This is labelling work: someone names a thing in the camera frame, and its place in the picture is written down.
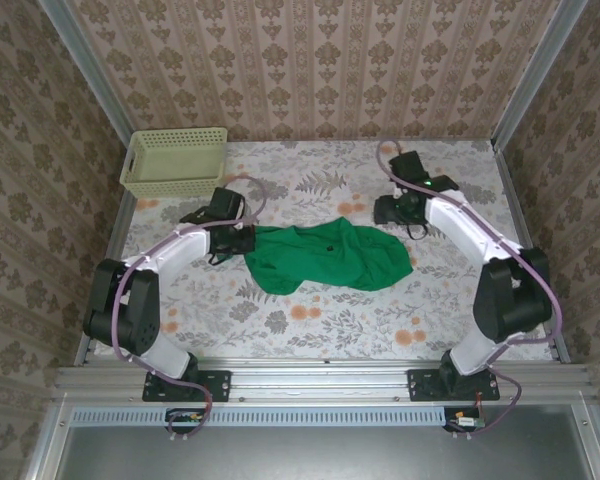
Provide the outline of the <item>green t-shirt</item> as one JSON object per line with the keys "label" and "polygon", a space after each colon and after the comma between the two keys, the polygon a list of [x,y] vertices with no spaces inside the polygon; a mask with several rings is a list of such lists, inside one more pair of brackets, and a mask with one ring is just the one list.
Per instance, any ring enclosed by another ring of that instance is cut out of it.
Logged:
{"label": "green t-shirt", "polygon": [[305,281],[361,291],[388,288],[413,272],[399,238],[346,218],[311,226],[255,228],[246,265],[265,292],[290,295]]}

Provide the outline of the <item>pale yellow perforated plastic basket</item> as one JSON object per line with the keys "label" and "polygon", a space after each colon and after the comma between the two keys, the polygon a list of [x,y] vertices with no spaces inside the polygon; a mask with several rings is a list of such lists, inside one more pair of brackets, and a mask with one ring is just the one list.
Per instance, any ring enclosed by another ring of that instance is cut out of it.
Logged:
{"label": "pale yellow perforated plastic basket", "polygon": [[225,177],[227,138],[224,127],[136,131],[119,183],[137,199],[210,195]]}

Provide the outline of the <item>aluminium corner post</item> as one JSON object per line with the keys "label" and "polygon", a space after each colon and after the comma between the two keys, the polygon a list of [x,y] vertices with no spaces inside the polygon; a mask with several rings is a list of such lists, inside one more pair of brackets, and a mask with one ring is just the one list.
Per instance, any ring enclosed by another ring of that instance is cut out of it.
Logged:
{"label": "aluminium corner post", "polygon": [[60,39],[92,90],[117,136],[129,146],[134,127],[119,96],[109,82],[102,63],[96,58],[83,29],[65,0],[39,0]]}
{"label": "aluminium corner post", "polygon": [[511,140],[587,2],[588,0],[560,0],[491,136],[495,151],[503,151]]}

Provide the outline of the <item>black base plate of left arm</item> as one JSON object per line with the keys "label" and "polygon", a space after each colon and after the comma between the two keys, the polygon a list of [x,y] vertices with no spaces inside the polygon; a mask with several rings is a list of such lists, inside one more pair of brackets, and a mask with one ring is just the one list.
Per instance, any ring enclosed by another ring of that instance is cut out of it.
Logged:
{"label": "black base plate of left arm", "polygon": [[[228,370],[199,370],[187,374],[182,382],[196,383],[204,387],[214,402],[227,402],[231,390],[232,373]],[[175,385],[148,373],[145,378],[142,400],[144,402],[202,402],[204,393],[198,389]]]}

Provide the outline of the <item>aluminium side rail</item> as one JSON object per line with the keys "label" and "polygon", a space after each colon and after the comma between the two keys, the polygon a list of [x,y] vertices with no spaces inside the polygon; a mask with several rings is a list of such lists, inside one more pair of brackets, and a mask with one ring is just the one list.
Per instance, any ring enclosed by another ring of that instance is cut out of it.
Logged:
{"label": "aluminium side rail", "polygon": [[[120,259],[124,251],[129,227],[133,219],[137,199],[125,190],[117,211],[116,219],[111,231],[111,236],[106,249],[106,258]],[[85,364],[90,350],[91,338],[86,334],[81,335],[80,343],[75,355],[73,365],[80,367]]]}
{"label": "aluminium side rail", "polygon": [[[497,148],[494,149],[494,157],[502,180],[503,190],[507,198],[515,231],[519,239],[519,243],[526,248],[533,247],[534,242],[529,233],[524,213],[521,204],[518,200],[514,183],[511,178],[508,166],[506,164],[505,157],[503,153]],[[562,335],[562,328],[556,329],[557,318],[555,313],[556,311],[553,307],[552,316],[550,320],[545,322],[543,325],[545,334],[551,337],[551,339],[548,340],[547,343],[550,347],[552,357],[555,360],[561,363],[569,364],[571,362],[571,358],[568,353],[564,337]]]}

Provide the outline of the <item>grey sheet metal panel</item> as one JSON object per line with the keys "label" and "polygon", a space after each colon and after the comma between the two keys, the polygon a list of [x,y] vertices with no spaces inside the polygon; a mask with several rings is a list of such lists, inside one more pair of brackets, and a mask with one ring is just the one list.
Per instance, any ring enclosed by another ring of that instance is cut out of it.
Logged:
{"label": "grey sheet metal panel", "polygon": [[436,427],[77,428],[57,480],[593,480],[573,416],[520,407],[471,438]]}

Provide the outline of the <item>aluminium cross rail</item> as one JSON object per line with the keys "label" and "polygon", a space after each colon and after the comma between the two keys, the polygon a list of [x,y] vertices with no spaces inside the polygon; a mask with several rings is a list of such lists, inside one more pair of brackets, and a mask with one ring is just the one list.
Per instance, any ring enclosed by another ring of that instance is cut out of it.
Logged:
{"label": "aluminium cross rail", "polygon": [[[205,359],[203,370],[232,373],[229,402],[253,406],[369,406],[408,403],[407,373],[437,367],[422,360]],[[574,404],[596,393],[583,365],[505,361],[497,370],[522,387],[523,405]],[[59,370],[51,399],[75,405],[139,405],[145,373],[95,358]]]}

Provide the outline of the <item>black base plate of right arm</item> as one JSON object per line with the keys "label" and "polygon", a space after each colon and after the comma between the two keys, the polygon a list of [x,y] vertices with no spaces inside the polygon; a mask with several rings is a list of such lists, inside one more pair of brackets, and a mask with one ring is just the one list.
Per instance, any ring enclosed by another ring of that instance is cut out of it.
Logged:
{"label": "black base plate of right arm", "polygon": [[483,401],[500,399],[496,377],[489,371],[470,376],[452,375],[444,378],[439,369],[407,371],[409,397],[412,402]]}

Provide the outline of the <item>small green circuit board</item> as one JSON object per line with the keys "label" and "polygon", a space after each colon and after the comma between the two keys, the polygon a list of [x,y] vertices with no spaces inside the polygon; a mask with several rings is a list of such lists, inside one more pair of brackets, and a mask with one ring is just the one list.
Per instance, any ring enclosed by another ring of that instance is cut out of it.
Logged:
{"label": "small green circuit board", "polygon": [[186,435],[192,433],[204,418],[201,408],[174,408],[165,413],[166,429],[171,434]]}
{"label": "small green circuit board", "polygon": [[443,428],[451,433],[474,432],[485,427],[485,420],[478,407],[445,408],[445,425]]}

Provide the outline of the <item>floral patterned table cover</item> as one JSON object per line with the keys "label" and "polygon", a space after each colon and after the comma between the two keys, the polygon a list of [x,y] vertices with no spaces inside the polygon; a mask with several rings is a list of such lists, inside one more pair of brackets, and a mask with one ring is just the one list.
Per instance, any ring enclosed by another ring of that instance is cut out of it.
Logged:
{"label": "floral patterned table cover", "polygon": [[[509,238],[516,235],[494,153],[486,141],[232,143],[232,188],[265,226],[308,227],[344,217],[371,225],[375,200],[393,190],[380,162],[417,151]],[[264,292],[244,260],[185,267],[161,294],[161,331],[199,357],[438,360],[471,327],[479,270],[436,228],[387,232],[405,245],[413,272],[376,292],[304,282],[290,295]]]}

